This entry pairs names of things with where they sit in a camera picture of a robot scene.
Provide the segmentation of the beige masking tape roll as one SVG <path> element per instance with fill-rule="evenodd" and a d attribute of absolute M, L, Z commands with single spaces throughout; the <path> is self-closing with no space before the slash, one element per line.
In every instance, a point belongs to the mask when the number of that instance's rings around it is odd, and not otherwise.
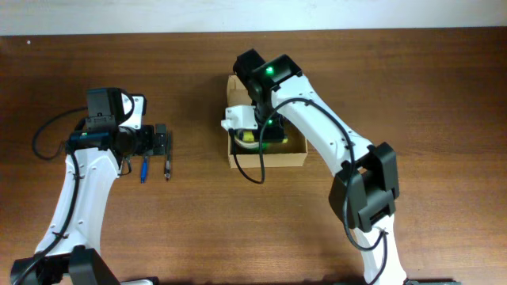
<path fill-rule="evenodd" d="M 251 131 L 243 132 L 234 137 L 234 141 L 243 149 L 253 150 L 257 149 L 260 144 L 255 140 L 254 134 Z"/>

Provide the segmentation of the yellow highlighter marker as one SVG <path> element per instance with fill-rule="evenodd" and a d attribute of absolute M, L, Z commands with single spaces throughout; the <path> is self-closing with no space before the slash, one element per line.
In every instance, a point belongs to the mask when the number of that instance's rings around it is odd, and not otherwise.
<path fill-rule="evenodd" d="M 265 131 L 261 135 L 259 130 L 247 130 L 243 131 L 238 137 L 245 143 L 258 143 L 259 139 L 262 139 L 264 143 L 286 143 L 288 141 L 285 133 L 277 131 Z"/>

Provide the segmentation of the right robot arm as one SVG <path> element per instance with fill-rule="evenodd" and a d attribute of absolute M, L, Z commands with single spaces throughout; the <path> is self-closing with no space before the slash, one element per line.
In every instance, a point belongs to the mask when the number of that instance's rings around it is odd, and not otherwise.
<path fill-rule="evenodd" d="M 231 147 L 262 152 L 266 144 L 286 140 L 284 121 L 292 124 L 334 178 L 328 200 L 361 253 L 365 283 L 407 284 L 394 234 L 399 183 L 392 147 L 375 146 L 344 123 L 288 55 L 266 62 L 251 49 L 237 57 L 233 71 L 252 102 L 225 111 L 221 125 Z"/>

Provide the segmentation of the green tape roll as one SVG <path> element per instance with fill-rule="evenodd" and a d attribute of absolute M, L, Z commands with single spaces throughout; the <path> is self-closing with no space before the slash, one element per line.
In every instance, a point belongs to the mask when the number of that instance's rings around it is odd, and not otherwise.
<path fill-rule="evenodd" d="M 250 153 L 258 153 L 260 150 L 262 150 L 263 153 L 268 153 L 273 147 L 274 147 L 273 143 L 264 142 L 262 144 L 260 144 L 260 143 L 254 144 L 252 147 L 249 147 L 247 150 Z"/>

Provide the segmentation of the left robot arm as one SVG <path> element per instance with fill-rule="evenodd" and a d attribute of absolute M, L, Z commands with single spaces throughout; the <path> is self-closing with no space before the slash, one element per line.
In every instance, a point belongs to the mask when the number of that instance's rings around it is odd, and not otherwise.
<path fill-rule="evenodd" d="M 118 284 L 101 257 L 101 229 L 114 181 L 132 172 L 131 158 L 163 155 L 166 126 L 146 125 L 147 99 L 121 88 L 90 89 L 86 117 L 58 151 L 66 155 L 65 178 L 44 237 L 33 256 L 13 262 L 10 282 Z"/>

